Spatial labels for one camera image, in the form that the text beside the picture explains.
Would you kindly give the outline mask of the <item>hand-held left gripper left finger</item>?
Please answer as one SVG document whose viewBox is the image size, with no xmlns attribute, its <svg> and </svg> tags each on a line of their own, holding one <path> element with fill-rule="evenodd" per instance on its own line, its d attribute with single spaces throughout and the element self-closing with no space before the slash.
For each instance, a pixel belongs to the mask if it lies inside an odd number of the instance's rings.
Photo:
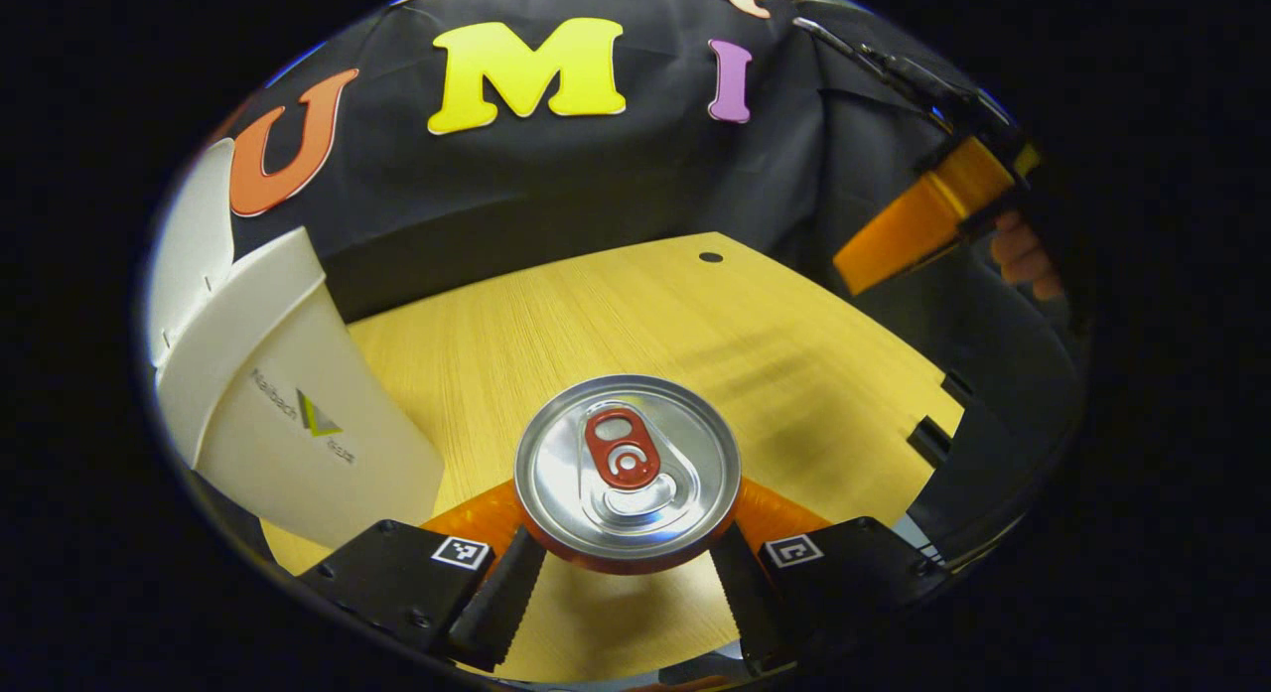
<svg viewBox="0 0 1271 692">
<path fill-rule="evenodd" d="M 385 639 L 494 672 L 522 625 L 545 556 L 507 481 L 421 525 L 377 520 L 300 580 Z"/>
</svg>

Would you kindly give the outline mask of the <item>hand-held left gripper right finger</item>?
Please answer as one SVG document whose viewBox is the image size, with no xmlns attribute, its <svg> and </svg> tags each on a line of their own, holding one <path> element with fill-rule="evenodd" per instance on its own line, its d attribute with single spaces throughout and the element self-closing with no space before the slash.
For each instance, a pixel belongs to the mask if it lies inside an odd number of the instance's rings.
<svg viewBox="0 0 1271 692">
<path fill-rule="evenodd" d="M 947 567 L 874 516 L 831 523 L 752 480 L 710 561 L 754 673 L 854 653 L 949 585 Z"/>
</svg>

